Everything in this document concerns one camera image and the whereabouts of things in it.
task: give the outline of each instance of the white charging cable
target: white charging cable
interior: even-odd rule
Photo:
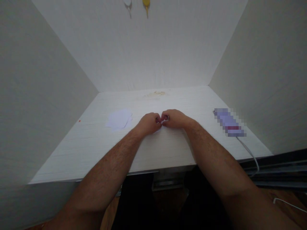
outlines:
[[[238,141],[243,145],[243,147],[249,152],[249,154],[254,158],[254,160],[255,160],[255,162],[256,162],[256,165],[257,165],[257,171],[253,174],[253,175],[251,175],[250,177],[253,177],[253,176],[255,176],[258,172],[259,172],[259,165],[258,165],[258,162],[257,162],[257,159],[254,157],[254,155],[252,154],[252,152],[249,150],[249,148],[238,138],[238,137],[236,137],[237,139],[238,139]]]
[[[291,205],[292,207],[295,207],[295,208],[297,208],[297,209],[299,209],[299,210],[301,210],[301,211],[307,213],[307,211],[305,211],[305,210],[303,210],[303,209],[300,209],[299,207],[296,207],[296,206],[294,206],[293,204],[290,204],[290,203],[288,203],[288,202],[286,202],[286,201],[284,201],[284,200],[282,200],[282,199],[279,199],[279,198],[274,198],[273,204],[275,204],[275,201],[276,201],[276,200],[280,200],[280,201],[282,201],[282,202],[285,202],[286,204],[289,204],[289,205]]]

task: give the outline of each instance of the wooden floor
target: wooden floor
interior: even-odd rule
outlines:
[[[291,191],[282,190],[271,190],[271,189],[261,189],[264,194],[266,194],[273,202],[274,198],[279,198],[293,204],[303,210],[307,208],[300,202],[300,200]],[[175,220],[180,210],[185,202],[186,193],[183,189],[172,189],[154,192],[154,197],[156,199],[157,207],[161,213],[162,219]],[[115,197],[113,201],[109,204],[105,215],[101,223],[101,230],[109,230],[112,227],[117,206],[119,202],[119,197]],[[307,213],[302,212],[282,201],[276,200],[277,207],[281,209],[291,220],[293,220],[302,229],[307,229]],[[43,225],[38,225],[27,230],[40,230]]]

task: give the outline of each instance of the white wall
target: white wall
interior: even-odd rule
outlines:
[[[307,148],[306,12],[249,1],[209,84],[274,154]]]
[[[32,0],[100,92],[208,85],[247,0]]]
[[[1,1],[0,9],[0,207],[1,213],[14,212],[1,214],[6,229],[27,225],[31,219],[23,215],[47,217],[27,202],[52,189],[42,185],[33,191],[23,185],[98,91],[31,1]],[[57,194],[54,205],[62,199]],[[27,208],[21,209],[21,203]]]
[[[1,229],[26,229],[52,219],[70,198],[78,182],[52,182],[0,188]]]

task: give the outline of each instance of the white desk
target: white desk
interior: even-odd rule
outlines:
[[[133,127],[149,112],[178,109],[197,120],[237,160],[251,158],[234,137],[227,137],[214,118],[215,108],[228,108],[209,86],[99,93],[30,184],[80,180],[131,128],[112,132],[105,127],[109,113],[129,109]],[[241,140],[255,157],[272,153],[247,128]],[[146,137],[130,172],[195,164],[183,130],[165,128]]]

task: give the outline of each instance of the person's leg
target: person's leg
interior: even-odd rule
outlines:
[[[156,228],[158,211],[151,190],[153,178],[153,173],[126,177],[112,230]]]
[[[199,167],[184,179],[189,196],[179,217],[180,229],[232,229],[225,208]]]

